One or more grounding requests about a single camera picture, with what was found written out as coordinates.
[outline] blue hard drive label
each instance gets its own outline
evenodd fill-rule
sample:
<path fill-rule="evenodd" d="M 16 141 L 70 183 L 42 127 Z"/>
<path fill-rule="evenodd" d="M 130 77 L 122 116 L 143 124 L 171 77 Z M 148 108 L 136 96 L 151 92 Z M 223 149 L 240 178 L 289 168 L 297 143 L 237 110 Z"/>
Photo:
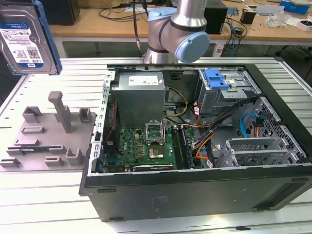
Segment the blue hard drive label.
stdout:
<path fill-rule="evenodd" d="M 0 33 L 8 46 L 15 62 L 24 68 L 40 68 L 43 59 L 31 36 L 31 30 L 24 22 L 7 22 L 0 24 Z"/>

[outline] blue cable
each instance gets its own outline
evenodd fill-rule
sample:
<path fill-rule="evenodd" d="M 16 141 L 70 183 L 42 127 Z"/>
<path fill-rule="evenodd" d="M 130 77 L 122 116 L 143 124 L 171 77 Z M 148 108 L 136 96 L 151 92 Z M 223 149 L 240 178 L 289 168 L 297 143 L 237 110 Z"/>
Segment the blue cable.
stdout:
<path fill-rule="evenodd" d="M 232 46 L 231 57 L 233 57 L 233 55 L 234 55 L 234 48 L 235 48 L 235 35 L 234 35 L 234 38 L 233 38 L 233 46 Z"/>
<path fill-rule="evenodd" d="M 257 118 L 257 116 L 256 116 L 255 114 L 253 114 L 253 113 L 245 113 L 245 114 L 240 118 L 240 121 L 239 121 L 240 130 L 241 130 L 243 136 L 244 136 L 245 138 L 248 138 L 248 135 L 247 135 L 246 130 L 245 130 L 245 128 L 244 128 L 244 118 L 245 118 L 246 116 L 252 116 L 252 117 L 254 117 L 254 118 Z"/>

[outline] metal slotted table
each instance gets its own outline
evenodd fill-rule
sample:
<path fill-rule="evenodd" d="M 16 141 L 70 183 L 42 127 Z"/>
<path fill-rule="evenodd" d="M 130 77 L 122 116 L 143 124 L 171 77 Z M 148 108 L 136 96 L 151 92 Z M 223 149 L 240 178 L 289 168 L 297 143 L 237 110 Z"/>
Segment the metal slotted table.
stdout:
<path fill-rule="evenodd" d="M 72 112 L 90 107 L 97 112 L 107 64 L 140 63 L 136 58 L 63 59 L 60 76 L 31 75 L 20 79 L 0 108 L 0 157 L 23 123 L 26 106 L 55 112 L 47 97 L 57 88 Z M 255 64 L 312 134 L 312 90 L 283 61 L 273 58 L 202 58 L 197 63 Z M 1 173 L 0 232 L 36 233 L 70 229 L 72 233 L 310 233 L 312 190 L 279 211 L 221 214 L 102 223 L 88 197 L 78 195 L 81 171 Z"/>

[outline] workbench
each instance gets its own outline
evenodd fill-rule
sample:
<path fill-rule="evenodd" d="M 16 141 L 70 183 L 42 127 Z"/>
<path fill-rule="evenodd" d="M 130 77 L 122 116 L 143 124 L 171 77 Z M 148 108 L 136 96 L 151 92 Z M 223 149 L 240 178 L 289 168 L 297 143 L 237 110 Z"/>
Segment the workbench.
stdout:
<path fill-rule="evenodd" d="M 71 112 L 97 112 L 107 64 L 140 63 L 138 58 L 66 58 L 59 76 L 23 76 L 0 107 L 0 156 L 7 156 L 23 123 L 26 106 L 55 113 L 50 91 L 62 91 Z M 198 63 L 255 64 L 312 134 L 312 89 L 285 62 L 273 58 L 202 58 Z M 81 171 L 0 173 L 0 233 L 305 233 L 312 230 L 312 190 L 279 211 L 220 214 L 103 223 L 89 198 L 78 195 Z M 198 202 L 210 201 L 198 197 Z"/>
<path fill-rule="evenodd" d="M 239 16 L 232 16 L 234 20 L 239 21 L 242 13 L 242 9 L 245 5 L 258 5 L 253 0 L 246 0 L 244 2 L 232 2 L 222 1 L 227 7 L 237 7 L 239 9 Z M 272 3 L 267 0 L 260 0 L 266 5 L 279 5 L 278 3 Z M 108 19 L 101 18 L 98 15 L 98 9 L 80 9 L 80 16 L 73 26 L 60 26 L 51 25 L 50 30 L 54 37 L 55 44 L 58 49 L 58 53 L 61 58 L 66 58 L 67 52 L 63 46 L 64 41 L 93 41 L 93 42 L 135 42 L 135 33 L 133 28 L 133 22 L 116 22 Z M 306 19 L 304 15 L 294 14 L 286 12 L 293 17 Z M 112 12 L 109 17 L 118 18 L 129 16 L 132 13 Z M 103 12 L 103 15 L 108 15 L 108 10 Z M 304 32 L 294 26 L 288 25 L 287 28 L 269 28 L 265 24 L 264 16 L 255 16 L 253 23 L 245 24 L 248 29 L 246 37 L 243 38 L 241 44 L 252 45 L 303 45 L 312 46 L 312 33 Z M 138 16 L 140 19 L 137 22 L 138 35 L 141 42 L 148 41 L 148 22 L 147 16 L 141 14 Z M 234 26 L 242 27 L 238 23 L 234 23 Z M 228 42 L 231 30 L 228 25 L 223 27 L 220 35 L 209 35 L 210 43 L 215 44 L 213 57 L 220 57 L 223 46 Z M 98 43 L 95 43 L 96 51 L 100 52 Z"/>

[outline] green motherboard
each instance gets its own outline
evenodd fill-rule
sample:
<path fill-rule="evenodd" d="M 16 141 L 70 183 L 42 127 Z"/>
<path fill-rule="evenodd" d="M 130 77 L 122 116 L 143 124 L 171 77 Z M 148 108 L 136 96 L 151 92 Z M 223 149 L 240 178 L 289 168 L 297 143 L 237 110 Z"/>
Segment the green motherboard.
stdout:
<path fill-rule="evenodd" d="M 194 142 L 192 129 L 185 129 L 189 145 Z M 159 130 L 151 128 L 148 138 L 159 137 Z M 172 143 L 171 128 L 166 128 L 163 144 L 149 144 L 146 131 L 140 129 L 122 129 L 120 133 L 117 165 L 170 164 L 176 168 L 176 159 Z"/>

